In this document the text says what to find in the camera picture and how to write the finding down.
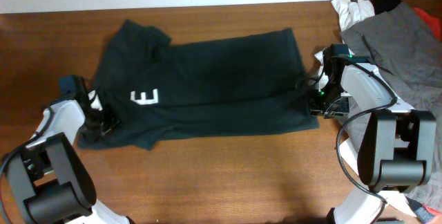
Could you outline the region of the dark green Nike t-shirt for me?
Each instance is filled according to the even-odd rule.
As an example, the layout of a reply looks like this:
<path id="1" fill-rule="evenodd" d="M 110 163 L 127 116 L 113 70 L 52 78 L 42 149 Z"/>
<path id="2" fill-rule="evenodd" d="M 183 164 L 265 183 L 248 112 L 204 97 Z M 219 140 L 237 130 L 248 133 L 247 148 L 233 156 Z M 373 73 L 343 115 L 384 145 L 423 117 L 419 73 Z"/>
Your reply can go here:
<path id="1" fill-rule="evenodd" d="M 125 21 L 110 38 L 91 88 L 116 127 L 83 131 L 91 149 L 318 127 L 291 29 L 174 45 L 161 30 Z"/>

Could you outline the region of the grey t-shirt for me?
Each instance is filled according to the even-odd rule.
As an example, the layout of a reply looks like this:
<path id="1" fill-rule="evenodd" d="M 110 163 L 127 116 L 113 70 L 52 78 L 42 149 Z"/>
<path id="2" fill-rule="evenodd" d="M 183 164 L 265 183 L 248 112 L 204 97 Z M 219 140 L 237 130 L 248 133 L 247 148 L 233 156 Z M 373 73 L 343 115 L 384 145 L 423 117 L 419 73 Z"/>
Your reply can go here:
<path id="1" fill-rule="evenodd" d="M 432 174 L 408 197 L 441 210 L 441 41 L 405 2 L 341 32 L 357 55 L 371 58 L 381 76 L 405 102 L 436 117 Z"/>

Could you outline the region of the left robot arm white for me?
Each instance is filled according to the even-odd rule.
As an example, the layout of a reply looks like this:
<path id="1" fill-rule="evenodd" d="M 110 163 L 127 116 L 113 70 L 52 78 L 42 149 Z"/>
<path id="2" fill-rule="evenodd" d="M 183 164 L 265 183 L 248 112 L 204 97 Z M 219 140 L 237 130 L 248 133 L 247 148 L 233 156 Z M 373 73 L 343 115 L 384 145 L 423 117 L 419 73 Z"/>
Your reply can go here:
<path id="1" fill-rule="evenodd" d="M 133 223 L 98 200 L 73 148 L 91 109 L 87 93 L 62 95 L 44 109 L 31 139 L 4 158 L 1 175 L 25 223 Z"/>

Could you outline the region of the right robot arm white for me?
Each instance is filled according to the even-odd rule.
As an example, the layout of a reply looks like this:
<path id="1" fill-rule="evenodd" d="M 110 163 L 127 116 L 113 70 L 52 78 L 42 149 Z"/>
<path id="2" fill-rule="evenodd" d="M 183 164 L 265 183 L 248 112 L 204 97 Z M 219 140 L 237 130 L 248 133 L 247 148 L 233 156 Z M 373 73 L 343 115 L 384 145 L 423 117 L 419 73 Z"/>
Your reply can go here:
<path id="1" fill-rule="evenodd" d="M 436 118 L 429 111 L 404 102 L 381 77 L 379 69 L 360 57 L 333 55 L 322 61 L 328 76 L 319 90 L 319 110 L 326 116 L 332 103 L 325 98 L 352 97 L 361 112 L 348 118 L 343 127 L 364 115 L 369 122 L 357 155 L 358 180 L 347 171 L 341 155 L 338 162 L 354 185 L 349 196 L 330 209 L 326 223 L 377 223 L 387 205 L 381 192 L 409 193 L 426 184 L 432 173 Z"/>

